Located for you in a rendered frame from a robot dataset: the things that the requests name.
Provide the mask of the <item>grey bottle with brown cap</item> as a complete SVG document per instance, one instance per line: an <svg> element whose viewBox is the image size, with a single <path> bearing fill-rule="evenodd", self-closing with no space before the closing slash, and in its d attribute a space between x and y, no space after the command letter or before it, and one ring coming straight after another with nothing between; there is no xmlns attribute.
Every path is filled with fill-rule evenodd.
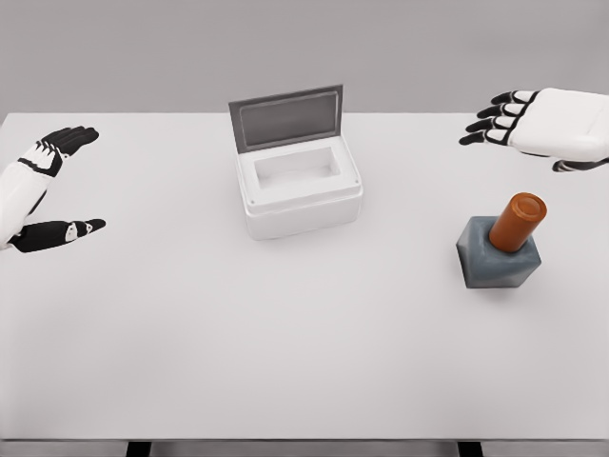
<svg viewBox="0 0 609 457"><path fill-rule="evenodd" d="M532 236L547 214L529 192L513 195L498 216L473 216L456 243L468 288L517 288L541 265Z"/></svg>

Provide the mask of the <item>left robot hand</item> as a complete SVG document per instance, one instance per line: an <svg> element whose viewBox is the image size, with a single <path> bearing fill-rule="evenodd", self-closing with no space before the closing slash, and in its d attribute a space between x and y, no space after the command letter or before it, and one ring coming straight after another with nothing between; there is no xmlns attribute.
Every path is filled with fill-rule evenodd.
<svg viewBox="0 0 609 457"><path fill-rule="evenodd" d="M0 250L30 253L57 248L106 226L103 219L26 223L64 163L98 137L96 129L82 126L53 131L0 172Z"/></svg>

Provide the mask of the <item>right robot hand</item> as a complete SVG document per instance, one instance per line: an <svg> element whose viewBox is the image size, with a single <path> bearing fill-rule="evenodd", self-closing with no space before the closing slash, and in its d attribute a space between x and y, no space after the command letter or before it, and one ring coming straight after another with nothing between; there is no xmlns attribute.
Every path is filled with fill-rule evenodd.
<svg viewBox="0 0 609 457"><path fill-rule="evenodd" d="M552 157L554 172L609 165L609 95L569 89L510 90L491 100L459 143L490 143Z"/></svg>

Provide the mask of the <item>white box with grey lid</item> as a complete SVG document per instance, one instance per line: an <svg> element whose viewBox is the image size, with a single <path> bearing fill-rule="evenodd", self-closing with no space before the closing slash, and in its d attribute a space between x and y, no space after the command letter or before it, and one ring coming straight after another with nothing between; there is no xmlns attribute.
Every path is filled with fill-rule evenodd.
<svg viewBox="0 0 609 457"><path fill-rule="evenodd" d="M363 179L334 85L229 103L249 236L283 238L355 221Z"/></svg>

